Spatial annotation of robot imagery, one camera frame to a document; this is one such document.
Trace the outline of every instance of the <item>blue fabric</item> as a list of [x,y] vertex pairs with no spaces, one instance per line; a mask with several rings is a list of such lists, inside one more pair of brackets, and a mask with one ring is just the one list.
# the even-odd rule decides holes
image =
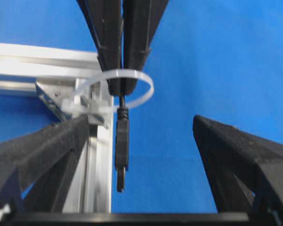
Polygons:
[[[0,42],[95,50],[74,0],[0,0]],[[155,93],[130,111],[130,166],[123,194],[113,170],[112,211],[215,212],[192,119],[283,143],[283,0],[170,0],[151,47]],[[0,141],[51,121],[38,100],[0,97],[0,109]]]

